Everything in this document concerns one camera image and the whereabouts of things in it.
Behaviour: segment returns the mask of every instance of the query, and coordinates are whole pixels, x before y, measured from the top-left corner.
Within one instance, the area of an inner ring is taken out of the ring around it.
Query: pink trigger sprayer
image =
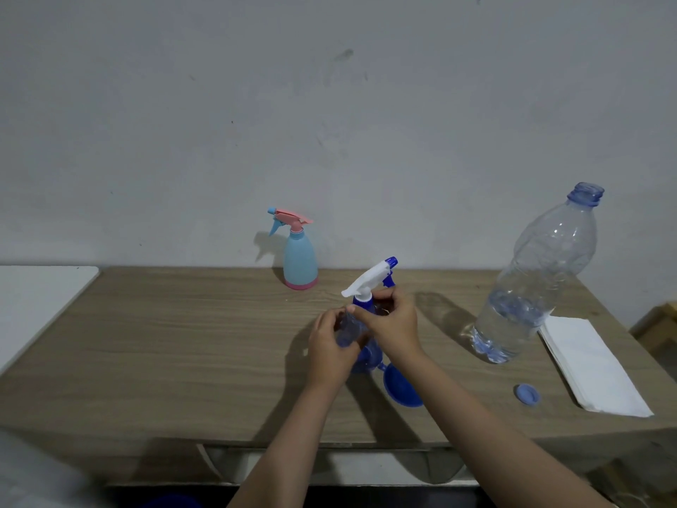
[[[294,290],[310,289],[317,283],[317,259],[310,240],[303,231],[303,225],[312,223],[300,214],[275,207],[268,208],[273,215],[273,228],[268,236],[274,234],[280,226],[289,225],[289,238],[284,247],[284,283]]]

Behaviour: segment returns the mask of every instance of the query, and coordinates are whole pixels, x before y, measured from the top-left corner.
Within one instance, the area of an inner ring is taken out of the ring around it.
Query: blue bottle cap
[[[419,398],[419,394],[416,393],[414,387],[393,364],[385,367],[383,384],[388,395],[402,406],[415,409],[423,405],[423,401]]]
[[[517,399],[522,401],[524,404],[528,404],[529,406],[533,406],[541,400],[541,395],[538,393],[536,388],[528,383],[521,383],[517,385],[517,388],[514,390],[514,394],[517,396]]]

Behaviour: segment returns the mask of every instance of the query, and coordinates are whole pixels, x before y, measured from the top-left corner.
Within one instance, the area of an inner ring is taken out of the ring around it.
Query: plastic water bottle
[[[523,349],[554,310],[567,283],[590,262],[597,247],[592,213],[604,193],[579,183],[567,202],[538,217],[522,232],[511,264],[498,275],[475,326],[472,346],[496,364]]]

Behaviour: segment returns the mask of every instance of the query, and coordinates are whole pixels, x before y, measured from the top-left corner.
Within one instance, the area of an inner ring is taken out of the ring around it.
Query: stack of paper
[[[587,319],[548,317],[540,332],[580,405],[591,412],[653,412]]]

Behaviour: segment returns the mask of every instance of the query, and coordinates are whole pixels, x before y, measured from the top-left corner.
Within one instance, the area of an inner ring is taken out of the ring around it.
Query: blue spray bottle
[[[394,256],[379,262],[366,273],[362,274],[348,289],[343,290],[341,294],[343,297],[352,296],[353,305],[362,307],[372,314],[377,314],[372,289],[375,289],[380,284],[383,284],[385,287],[395,286],[393,281],[393,268],[395,265],[397,265],[397,259]],[[360,335],[368,333],[368,331],[364,323],[356,319],[354,315],[346,313],[341,322],[341,328],[336,335],[336,342],[341,347],[347,347],[357,340]],[[377,344],[376,339],[372,337],[360,351],[360,355],[357,361],[355,361],[351,372],[370,373],[375,368],[383,371],[385,390],[394,401],[410,408],[423,405],[419,394],[416,393],[414,387],[412,387],[402,373],[393,364],[388,366],[383,364],[383,351]]]
[[[317,283],[317,259],[313,245],[303,231],[303,225],[312,223],[312,219],[275,207],[268,208],[268,213],[273,214],[274,220],[268,236],[274,234],[280,226],[291,226],[282,265],[285,285],[294,290],[310,289]]]

